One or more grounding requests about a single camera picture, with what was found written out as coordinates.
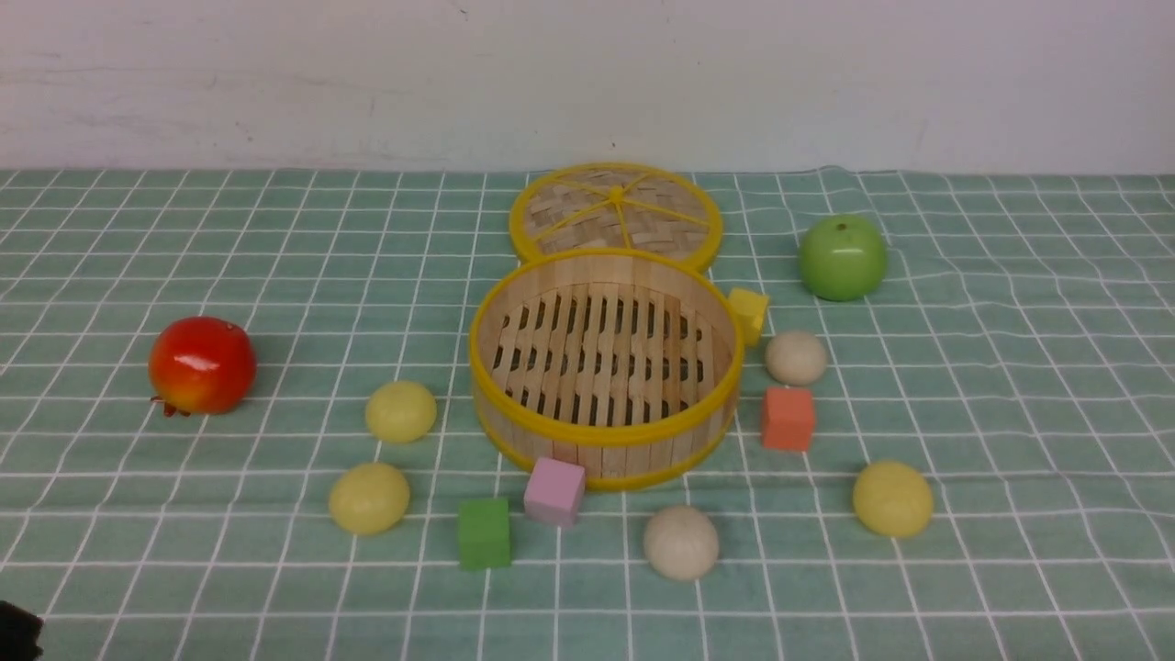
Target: black object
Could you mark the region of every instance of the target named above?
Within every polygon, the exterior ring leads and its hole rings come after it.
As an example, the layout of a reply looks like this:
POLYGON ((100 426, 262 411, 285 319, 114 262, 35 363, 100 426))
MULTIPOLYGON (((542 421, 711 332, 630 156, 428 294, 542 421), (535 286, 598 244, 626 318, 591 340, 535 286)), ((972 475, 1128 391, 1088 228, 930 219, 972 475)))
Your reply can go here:
POLYGON ((35 661, 43 650, 38 647, 45 620, 27 611, 0 601, 0 661, 35 661))

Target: pink cube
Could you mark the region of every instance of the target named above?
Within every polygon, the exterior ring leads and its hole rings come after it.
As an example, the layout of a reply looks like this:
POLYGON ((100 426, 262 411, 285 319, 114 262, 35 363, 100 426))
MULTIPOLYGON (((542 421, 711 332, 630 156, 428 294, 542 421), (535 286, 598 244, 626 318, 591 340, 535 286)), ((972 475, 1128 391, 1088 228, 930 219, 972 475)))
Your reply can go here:
POLYGON ((526 515, 551 526, 570 527, 579 518, 586 472, 583 466, 550 458, 535 463, 523 497, 526 515))

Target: yellow rim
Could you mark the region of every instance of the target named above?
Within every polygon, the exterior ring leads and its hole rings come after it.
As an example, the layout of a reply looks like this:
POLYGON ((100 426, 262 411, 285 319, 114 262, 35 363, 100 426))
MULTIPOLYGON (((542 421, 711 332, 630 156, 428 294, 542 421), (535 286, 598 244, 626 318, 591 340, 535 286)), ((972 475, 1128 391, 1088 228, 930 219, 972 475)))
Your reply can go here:
MULTIPOLYGON (((539 189, 558 181, 559 183, 564 183, 566 186, 580 188, 583 190, 598 194, 602 197, 599 202, 591 204, 586 208, 579 209, 578 211, 569 215, 568 217, 564 217, 552 227, 549 227, 539 236, 546 235, 560 227, 564 227, 573 222, 578 217, 582 217, 583 215, 591 213, 603 205, 616 203, 611 198, 609 190, 604 190, 586 183, 580 183, 578 181, 569 181, 563 178, 564 176, 568 175, 597 168, 615 168, 615 169, 639 171, 640 175, 637 176, 637 178, 634 178, 633 181, 629 182, 629 184, 623 188, 622 193, 627 193, 629 188, 636 186, 638 182, 640 182, 644 178, 647 178, 649 176, 657 176, 659 178, 665 178, 667 181, 677 183, 682 188, 689 190, 690 194, 692 194, 694 197, 697 197, 698 201, 701 203, 701 207, 705 209, 705 217, 693 217, 686 214, 674 211, 673 209, 662 208, 656 204, 642 202, 639 200, 624 198, 623 201, 625 204, 632 207, 640 207, 649 210, 656 210, 658 213, 673 216, 678 220, 707 225, 710 228, 710 231, 706 234, 706 238, 703 241, 701 245, 697 250, 694 250, 693 254, 680 261, 672 261, 672 259, 670 261, 674 264, 682 265, 683 268, 687 268, 697 272, 704 272, 707 268, 710 268, 714 258, 718 256, 718 249, 721 245, 721 240, 723 240, 723 214, 718 209, 718 204, 714 203, 714 201, 710 197, 710 195, 705 190, 703 190, 694 182, 690 181, 689 178, 685 178, 684 176, 680 176, 672 171, 658 169, 654 167, 638 164, 638 163, 629 163, 623 161, 592 162, 592 163, 584 163, 558 169, 536 178, 529 186, 523 188, 522 193, 519 193, 518 197, 515 200, 513 205, 510 208, 510 222, 509 222, 510 240, 513 242, 515 251, 518 252, 518 258, 523 263, 538 261, 546 256, 551 256, 544 254, 542 250, 538 249, 538 244, 535 242, 535 237, 526 234, 525 229, 528 204, 530 203, 530 198, 539 189)), ((632 242, 629 237, 626 225, 624 224, 624 207, 622 204, 617 204, 617 216, 619 216, 620 218, 620 230, 624 234, 625 247, 631 248, 632 242)), ((642 250, 642 254, 651 254, 651 252, 642 250)))
POLYGON ((667 257, 642 250, 627 248, 590 248, 573 250, 570 252, 546 255, 536 261, 524 263, 513 272, 495 284, 494 288, 490 289, 489 294, 485 295, 485 299, 482 301, 481 306, 477 308, 477 313, 474 316, 474 324, 469 329, 469 366, 470 371, 474 373, 475 386, 482 391, 490 404, 505 414, 508 419, 530 432, 549 439, 559 439, 560 441, 583 446, 639 446, 674 437, 684 431, 692 430, 693 427, 705 423, 714 411, 718 411, 726 403, 726 398, 730 393, 738 387, 745 352, 744 345, 743 329, 736 319, 734 309, 731 306, 730 301, 726 299, 726 296, 724 296, 712 282, 699 275, 697 271, 685 269, 667 257), (502 294, 503 289, 509 286, 511 282, 536 268, 542 268, 543 265, 556 261, 568 258, 586 258, 591 256, 630 256, 677 268, 678 270, 686 272, 690 277, 693 277, 699 284, 705 286, 706 290, 714 296, 714 298, 718 299, 718 303, 723 305, 723 309, 730 316, 731 325, 734 328, 734 346, 731 348, 732 356, 730 370, 726 371, 726 375, 723 376, 721 380, 718 382, 718 385, 714 386, 714 390, 709 396, 701 398, 701 400, 694 406, 656 423, 642 423, 639 425, 629 425, 624 427, 590 427, 586 425, 573 425, 560 420, 551 420, 545 416, 539 416, 538 413, 535 413, 533 411, 530 411, 529 409, 525 409, 513 402, 506 397, 502 389, 498 389, 477 351, 482 318, 485 315, 485 310, 489 308, 489 303, 502 294))
MULTIPOLYGON (((475 407, 477 410, 477 419, 482 424, 482 429, 485 430, 485 437, 490 439, 494 447, 502 453, 502 457, 506 458, 511 464, 517 466, 521 471, 530 473, 535 470, 535 460, 526 459, 523 456, 516 453, 513 448, 502 441, 498 436, 489 426, 485 416, 482 413, 481 407, 475 407)), ((679 478, 693 470, 703 461, 706 460, 718 446, 721 445, 723 440, 726 438, 726 432, 730 430, 731 424, 734 421, 734 412, 732 411, 726 420, 723 421, 721 430, 718 434, 706 444, 706 447, 698 451, 697 454, 690 457, 682 464, 670 466, 669 468, 656 471, 652 473, 642 473, 632 478, 588 478, 584 480, 584 487, 593 492, 630 492, 636 490, 644 490, 647 487, 657 486, 662 483, 667 483, 674 478, 679 478)))

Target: steamer basket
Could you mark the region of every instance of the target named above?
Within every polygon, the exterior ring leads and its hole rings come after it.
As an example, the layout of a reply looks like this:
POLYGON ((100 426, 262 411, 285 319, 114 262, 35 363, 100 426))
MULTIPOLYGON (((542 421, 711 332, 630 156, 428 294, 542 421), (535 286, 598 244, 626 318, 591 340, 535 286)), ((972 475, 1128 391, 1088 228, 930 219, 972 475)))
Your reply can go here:
POLYGON ((697 271, 633 249, 578 249, 498 282, 470 329, 486 436, 524 471, 552 457, 588 488, 643 488, 701 463, 733 419, 743 332, 697 271))
POLYGON ((723 214, 692 181, 651 166, 593 162, 528 186, 510 209, 523 262, 582 248, 632 248, 705 271, 718 256, 723 214))

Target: green cube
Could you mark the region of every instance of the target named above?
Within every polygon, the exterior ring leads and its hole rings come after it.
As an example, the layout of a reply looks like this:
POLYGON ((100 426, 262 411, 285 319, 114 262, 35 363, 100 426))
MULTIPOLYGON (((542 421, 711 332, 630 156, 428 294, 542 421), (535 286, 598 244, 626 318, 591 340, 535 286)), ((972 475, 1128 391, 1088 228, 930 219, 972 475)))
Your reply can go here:
POLYGON ((466 500, 457 511, 461 568, 510 566, 510 505, 504 498, 466 500))

